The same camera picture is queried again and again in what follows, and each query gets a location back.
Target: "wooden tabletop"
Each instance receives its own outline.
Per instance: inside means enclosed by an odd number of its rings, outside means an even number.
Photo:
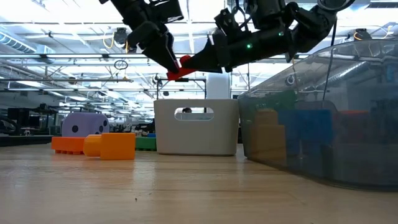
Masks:
[[[236,157],[101,161],[0,147],[0,223],[398,223],[398,194],[314,183]]]

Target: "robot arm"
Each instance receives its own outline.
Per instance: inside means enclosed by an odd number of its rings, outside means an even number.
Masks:
[[[127,42],[138,45],[143,54],[165,67],[169,79],[177,79],[194,71],[221,73],[233,68],[271,56],[286,54],[289,62],[297,52],[308,52],[331,31],[337,20],[337,12],[349,7],[354,0],[318,0],[318,5],[305,10],[296,2],[285,4],[284,0],[244,0],[250,17],[239,25],[234,15],[243,10],[238,6],[232,13],[223,9],[215,17],[218,29],[208,37],[205,48],[193,57],[180,60],[178,67],[172,51],[173,35],[166,23],[183,19],[178,0],[110,0],[123,22],[132,33]],[[255,32],[248,30],[252,20]],[[289,29],[293,21],[297,25]]]

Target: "ceiling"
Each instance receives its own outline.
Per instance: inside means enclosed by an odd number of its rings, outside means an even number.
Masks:
[[[124,54],[125,49],[112,45],[113,32],[118,27],[129,28],[122,23],[122,17],[110,2],[100,4],[98,0],[12,0],[1,1],[0,31],[12,34],[23,43],[30,46],[44,45],[57,54]],[[185,16],[184,20],[168,24],[169,31],[175,37],[174,52],[183,56],[199,52],[206,42],[206,35],[216,27],[213,18],[220,10],[228,6],[230,0],[180,0],[180,6]],[[301,7],[311,8],[316,0],[299,0]],[[338,28],[336,43],[351,41],[347,39],[356,28],[367,28],[373,38],[395,38],[398,32],[397,1],[370,1],[357,0],[349,9],[338,14]],[[308,54],[330,45],[331,35],[320,42]],[[20,54],[6,45],[0,44],[2,54]],[[155,75],[166,78],[165,69],[141,54],[137,57],[124,59],[128,64],[125,70],[116,70],[114,64],[120,58],[53,58],[52,64],[47,64],[32,58],[7,58],[2,56],[3,69],[20,66],[27,71],[12,76],[11,72],[0,73],[3,78],[49,78],[64,79],[77,77],[83,79],[99,79],[100,82],[79,82],[71,85],[68,82],[43,83],[49,88],[55,86],[66,89],[107,88],[107,89],[134,89],[134,91],[110,91],[111,94],[99,94],[95,91],[53,91],[58,96],[80,96],[87,100],[77,101],[68,98],[74,103],[116,103],[106,113],[126,116],[128,110],[137,111],[131,105],[139,105],[139,113],[134,113],[134,119],[148,119],[153,117],[152,102],[156,98],[156,85],[153,82]],[[270,60],[243,65],[235,69],[231,75],[231,89],[233,94],[240,94],[247,90],[248,84],[256,86],[269,77],[285,70],[290,65],[284,62],[283,57],[276,56]],[[190,78],[207,78],[209,74],[196,72]],[[129,82],[107,82],[114,79],[129,79]],[[21,83],[11,83],[11,88],[38,88]],[[204,98],[203,82],[170,82],[163,87],[169,92],[168,96],[159,93],[161,98]]]

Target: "orange toy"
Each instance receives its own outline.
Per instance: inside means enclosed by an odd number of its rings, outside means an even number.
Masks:
[[[136,156],[136,134],[91,134],[85,139],[83,151],[88,157],[100,157],[101,159],[134,159]]]
[[[51,139],[51,149],[55,150],[55,153],[83,154],[83,145],[85,138],[81,137],[53,137]]]

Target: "purple dice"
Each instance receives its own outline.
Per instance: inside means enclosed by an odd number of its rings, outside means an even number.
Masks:
[[[87,137],[109,132],[109,121],[103,114],[70,113],[62,124],[63,137]]]

